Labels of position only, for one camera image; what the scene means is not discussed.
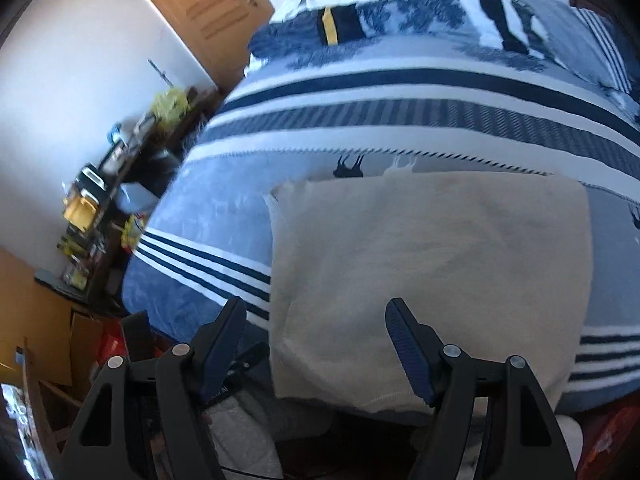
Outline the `yellow plastic bag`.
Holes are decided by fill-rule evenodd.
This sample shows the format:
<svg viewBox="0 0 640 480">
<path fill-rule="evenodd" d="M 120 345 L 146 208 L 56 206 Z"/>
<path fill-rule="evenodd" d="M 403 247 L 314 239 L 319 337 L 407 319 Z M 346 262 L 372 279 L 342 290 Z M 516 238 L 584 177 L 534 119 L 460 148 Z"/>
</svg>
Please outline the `yellow plastic bag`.
<svg viewBox="0 0 640 480">
<path fill-rule="evenodd" d="M 151 104 L 151 113 L 164 129 L 177 125 L 190 109 L 186 92 L 179 88 L 169 88 L 163 93 L 157 93 Z"/>
</svg>

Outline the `red plastic bag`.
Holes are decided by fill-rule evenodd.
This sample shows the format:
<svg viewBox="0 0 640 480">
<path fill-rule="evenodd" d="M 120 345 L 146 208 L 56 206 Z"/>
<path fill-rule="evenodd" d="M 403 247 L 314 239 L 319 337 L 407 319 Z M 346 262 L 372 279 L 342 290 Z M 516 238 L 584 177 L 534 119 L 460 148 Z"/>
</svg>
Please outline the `red plastic bag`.
<svg viewBox="0 0 640 480">
<path fill-rule="evenodd" d="M 578 479 L 623 479 L 627 472 L 638 477 L 638 405 L 601 406 L 577 416 L 584 444 L 577 466 Z"/>
</svg>

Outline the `blue patterned rolled quilt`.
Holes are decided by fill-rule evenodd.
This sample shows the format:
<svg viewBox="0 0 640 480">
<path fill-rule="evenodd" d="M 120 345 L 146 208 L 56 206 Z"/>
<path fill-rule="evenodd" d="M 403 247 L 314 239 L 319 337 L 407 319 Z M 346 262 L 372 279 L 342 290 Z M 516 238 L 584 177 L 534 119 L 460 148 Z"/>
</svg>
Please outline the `blue patterned rolled quilt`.
<svg viewBox="0 0 640 480">
<path fill-rule="evenodd" d="M 311 9 L 272 22 L 250 38 L 255 58 L 272 60 L 387 36 L 433 36 L 529 54 L 529 41 L 506 0 L 371 0 Z"/>
</svg>

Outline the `dark blue patterned pillow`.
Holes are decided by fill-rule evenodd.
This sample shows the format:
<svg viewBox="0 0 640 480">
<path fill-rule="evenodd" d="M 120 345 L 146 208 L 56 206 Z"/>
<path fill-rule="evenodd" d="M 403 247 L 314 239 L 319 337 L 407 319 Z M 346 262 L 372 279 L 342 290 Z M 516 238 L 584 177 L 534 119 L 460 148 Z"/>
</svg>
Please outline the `dark blue patterned pillow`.
<svg viewBox="0 0 640 480">
<path fill-rule="evenodd" d="M 629 35 L 608 18 L 599 18 L 604 42 L 611 55 L 617 87 L 639 104 L 639 53 Z"/>
</svg>

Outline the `grey striped pillow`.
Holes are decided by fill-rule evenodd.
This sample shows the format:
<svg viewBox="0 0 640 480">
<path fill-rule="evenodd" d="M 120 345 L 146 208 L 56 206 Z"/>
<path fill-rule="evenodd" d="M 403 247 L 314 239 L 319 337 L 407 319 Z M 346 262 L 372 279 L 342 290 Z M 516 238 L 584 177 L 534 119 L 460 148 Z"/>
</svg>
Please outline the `grey striped pillow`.
<svg viewBox="0 0 640 480">
<path fill-rule="evenodd" d="M 532 29 L 542 32 L 555 62 L 590 84 L 631 95 L 623 55 L 597 13 L 558 0 L 511 2 L 532 16 Z"/>
</svg>

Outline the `blue striped bed blanket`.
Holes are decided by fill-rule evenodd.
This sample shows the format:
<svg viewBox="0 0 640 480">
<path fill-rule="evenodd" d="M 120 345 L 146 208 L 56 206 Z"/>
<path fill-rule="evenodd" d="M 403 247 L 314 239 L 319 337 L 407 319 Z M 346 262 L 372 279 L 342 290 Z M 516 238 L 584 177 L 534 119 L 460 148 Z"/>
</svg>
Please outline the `blue striped bed blanket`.
<svg viewBox="0 0 640 480">
<path fill-rule="evenodd" d="M 272 61 L 228 95 L 155 207 L 122 282 L 127 311 L 192 336 L 232 295 L 269 318 L 266 194 L 386 170 L 506 171 L 580 182 L 594 280 L 560 409 L 639 388 L 639 100 L 528 56 L 430 37 Z"/>
</svg>

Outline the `beige knit sweater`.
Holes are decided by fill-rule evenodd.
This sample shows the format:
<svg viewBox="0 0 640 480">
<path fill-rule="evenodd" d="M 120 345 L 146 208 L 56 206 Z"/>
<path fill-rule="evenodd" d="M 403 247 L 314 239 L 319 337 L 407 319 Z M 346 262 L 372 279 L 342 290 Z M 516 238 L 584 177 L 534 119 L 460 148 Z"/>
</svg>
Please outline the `beige knit sweater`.
<svg viewBox="0 0 640 480">
<path fill-rule="evenodd" d="M 385 327 L 386 304 L 400 298 L 470 356 L 524 356 L 549 402 L 559 402 L 591 292 L 581 184 L 397 171 L 288 182 L 266 204 L 277 396 L 369 413 L 419 411 Z"/>
</svg>

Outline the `yellow electric kettle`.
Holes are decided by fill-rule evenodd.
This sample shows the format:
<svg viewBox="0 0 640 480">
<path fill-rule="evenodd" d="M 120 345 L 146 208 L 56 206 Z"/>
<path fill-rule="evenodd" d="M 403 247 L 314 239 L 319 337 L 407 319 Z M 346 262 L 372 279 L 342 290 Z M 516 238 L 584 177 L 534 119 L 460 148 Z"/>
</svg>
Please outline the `yellow electric kettle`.
<svg viewBox="0 0 640 480">
<path fill-rule="evenodd" d="M 99 210 L 98 200 L 90 193 L 82 191 L 69 195 L 63 200 L 63 218 L 81 233 L 90 230 Z"/>
</svg>

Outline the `black white appliance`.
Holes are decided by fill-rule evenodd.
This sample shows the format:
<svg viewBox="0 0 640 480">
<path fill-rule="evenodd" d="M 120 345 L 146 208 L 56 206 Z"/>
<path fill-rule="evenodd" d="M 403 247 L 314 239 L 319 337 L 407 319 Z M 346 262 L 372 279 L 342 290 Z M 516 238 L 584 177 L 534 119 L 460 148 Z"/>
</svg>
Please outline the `black white appliance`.
<svg viewBox="0 0 640 480">
<path fill-rule="evenodd" d="M 107 185 L 95 166 L 88 164 L 79 170 L 75 179 L 79 191 L 86 190 L 94 196 L 102 196 L 107 192 Z"/>
</svg>

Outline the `dark wooden side shelf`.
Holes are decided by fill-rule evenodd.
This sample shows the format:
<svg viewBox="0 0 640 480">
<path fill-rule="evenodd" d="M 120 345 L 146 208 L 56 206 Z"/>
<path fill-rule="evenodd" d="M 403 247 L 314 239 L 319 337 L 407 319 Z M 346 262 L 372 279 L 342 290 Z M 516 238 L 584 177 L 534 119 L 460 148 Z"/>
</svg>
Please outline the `dark wooden side shelf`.
<svg viewBox="0 0 640 480">
<path fill-rule="evenodd" d="M 85 233 L 65 220 L 66 231 L 58 241 L 65 268 L 59 274 L 35 270 L 38 285 L 78 309 L 106 315 L 124 310 L 119 289 L 128 256 L 120 246 L 122 228 L 132 214 L 153 209 L 177 171 L 184 139 L 212 117 L 221 102 L 216 89 L 183 91 L 191 109 L 172 128 L 160 127 L 150 107 L 133 125 L 118 122 L 110 130 L 110 148 L 93 165 L 107 185 L 104 195 L 93 195 L 99 202 L 96 220 Z M 75 179 L 66 185 L 64 198 L 82 192 Z"/>
</svg>

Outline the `brown wooden door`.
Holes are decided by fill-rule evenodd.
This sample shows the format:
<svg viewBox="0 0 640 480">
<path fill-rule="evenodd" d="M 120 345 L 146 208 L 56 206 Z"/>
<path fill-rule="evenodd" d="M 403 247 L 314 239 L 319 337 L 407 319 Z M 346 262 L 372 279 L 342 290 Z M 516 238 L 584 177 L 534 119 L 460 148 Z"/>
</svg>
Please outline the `brown wooden door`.
<svg viewBox="0 0 640 480">
<path fill-rule="evenodd" d="M 151 0 L 222 93 L 244 77 L 247 45 L 273 14 L 270 0 Z"/>
</svg>

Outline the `yellow red packaging bag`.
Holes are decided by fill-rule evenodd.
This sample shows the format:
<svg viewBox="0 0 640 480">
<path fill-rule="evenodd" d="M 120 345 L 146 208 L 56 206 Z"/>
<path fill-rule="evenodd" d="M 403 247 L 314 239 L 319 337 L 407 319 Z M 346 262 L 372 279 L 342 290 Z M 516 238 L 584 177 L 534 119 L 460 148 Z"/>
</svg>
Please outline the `yellow red packaging bag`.
<svg viewBox="0 0 640 480">
<path fill-rule="evenodd" d="M 136 249 L 148 220 L 148 214 L 138 212 L 137 214 L 132 214 L 125 222 L 122 234 L 120 234 L 120 246 L 128 254 L 132 254 Z"/>
</svg>

